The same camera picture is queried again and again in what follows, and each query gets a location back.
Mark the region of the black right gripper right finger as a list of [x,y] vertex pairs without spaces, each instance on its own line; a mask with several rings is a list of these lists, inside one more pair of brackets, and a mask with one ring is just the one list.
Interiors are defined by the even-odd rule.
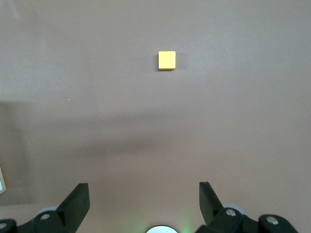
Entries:
[[233,207],[224,207],[209,182],[199,183],[199,205],[205,224],[198,233],[296,233],[285,218],[261,215],[257,221]]

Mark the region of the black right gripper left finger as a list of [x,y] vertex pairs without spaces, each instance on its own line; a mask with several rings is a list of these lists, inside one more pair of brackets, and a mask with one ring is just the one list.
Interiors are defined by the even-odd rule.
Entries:
[[90,209],[89,187],[78,184],[56,210],[44,211],[25,224],[2,219],[2,233],[75,233]]

